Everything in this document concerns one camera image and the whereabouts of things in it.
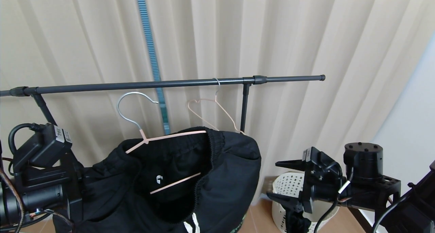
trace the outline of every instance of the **blue strap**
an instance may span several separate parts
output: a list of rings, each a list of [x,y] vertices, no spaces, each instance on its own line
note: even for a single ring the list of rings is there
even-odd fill
[[[146,9],[145,0],[137,0],[139,5],[140,18],[142,19],[143,32],[145,33],[146,45],[148,47],[148,53],[150,55],[151,69],[153,71],[154,81],[160,81],[160,70],[157,63],[156,51],[154,49],[153,34],[150,27],[150,19],[148,17],[148,10]],[[166,109],[166,101],[163,95],[163,89],[161,87],[156,88],[157,97],[159,100],[160,112],[163,118],[163,128],[165,134],[170,134],[169,128],[168,110]]]

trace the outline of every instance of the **clothing rack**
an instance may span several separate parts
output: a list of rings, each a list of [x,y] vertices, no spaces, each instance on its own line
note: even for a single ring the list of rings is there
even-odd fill
[[[249,95],[249,87],[257,84],[273,83],[273,82],[296,82],[296,81],[323,81],[325,75],[318,76],[297,76],[297,77],[265,77],[253,76],[248,78],[220,78],[218,79],[221,85],[243,84],[243,100],[242,113],[240,121],[240,130],[244,131],[246,124],[247,98]],[[10,90],[0,91],[0,97],[14,96],[26,97],[31,96],[36,104],[41,109],[44,117],[49,123],[54,125],[56,121],[51,115],[47,104],[42,97],[42,94],[54,93],[70,93],[84,91],[103,91],[103,90],[121,90],[121,89],[143,89],[143,88],[158,88],[158,87],[189,87],[189,86],[208,86],[219,84],[215,79],[197,79],[197,80],[178,80],[178,81],[154,81],[154,82],[131,82],[131,83],[113,83],[113,84],[81,84],[81,85],[66,85],[66,86],[51,86],[51,87],[15,87]]]

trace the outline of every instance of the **white perforated basket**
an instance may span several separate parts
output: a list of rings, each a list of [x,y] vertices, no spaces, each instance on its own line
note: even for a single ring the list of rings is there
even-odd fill
[[[281,174],[273,182],[273,192],[286,196],[298,197],[303,186],[303,176],[303,173],[298,172],[288,172]],[[309,233],[314,232],[314,227],[316,227],[317,221],[324,213],[326,213],[326,211],[328,211],[331,205],[332,203],[329,202],[314,201],[313,213],[303,213],[303,217],[311,221]],[[326,218],[320,223],[319,229],[322,228],[323,225],[325,225],[337,212],[338,207],[336,207],[328,216],[326,216]],[[285,228],[285,210],[281,204],[272,202],[272,217],[276,227],[278,227],[281,232],[287,233]]]

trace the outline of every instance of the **silver metal hook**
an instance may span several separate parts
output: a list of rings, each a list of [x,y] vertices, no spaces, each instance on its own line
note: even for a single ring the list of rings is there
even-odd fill
[[[219,90],[221,90],[221,82],[217,79],[217,78],[213,78],[213,79],[215,79],[216,81],[218,81],[218,83],[217,84],[219,84],[219,88],[217,89],[217,91],[216,91],[216,93],[214,94],[215,96],[217,96],[218,95],[218,92],[219,92]]]
[[[144,93],[141,93],[141,92],[129,92],[129,93],[126,93],[126,94],[122,95],[122,96],[119,98],[119,100],[118,100],[118,104],[116,105],[116,109],[118,110],[118,114],[119,114],[122,118],[124,118],[125,120],[130,121],[130,122],[136,124],[137,127],[139,128],[139,130],[142,130],[142,128],[140,127],[140,125],[139,125],[137,122],[135,122],[134,120],[131,120],[131,119],[126,118],[124,115],[122,115],[121,110],[119,109],[119,104],[121,103],[121,100],[122,100],[124,97],[126,97],[127,95],[133,95],[133,94],[135,94],[135,95],[142,95],[142,96],[145,96],[149,101],[151,101],[151,102],[154,103],[154,104],[158,104],[159,102],[158,102],[158,101],[153,101],[151,98],[148,97],[148,95],[146,95],[146,94],[144,94]]]

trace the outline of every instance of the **curtain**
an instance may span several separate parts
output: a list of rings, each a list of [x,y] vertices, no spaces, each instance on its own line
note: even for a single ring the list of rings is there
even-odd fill
[[[435,29],[435,0],[146,0],[162,80],[325,74],[314,82],[251,87],[246,134],[261,150],[257,196],[280,160],[310,146],[342,162],[343,146],[368,142],[382,125]],[[42,87],[152,81],[137,0],[0,0],[0,85]],[[217,86],[165,88],[171,130],[206,125],[186,102],[214,98]],[[219,103],[240,124],[242,86],[222,86]],[[155,90],[140,90],[156,100]],[[122,140],[140,137],[120,118],[127,90],[44,95],[86,166]],[[45,123],[34,101],[1,98],[7,135]],[[194,110],[233,131],[210,102]],[[163,135],[160,109],[141,96],[121,110],[147,136]],[[17,134],[17,146],[29,131]]]

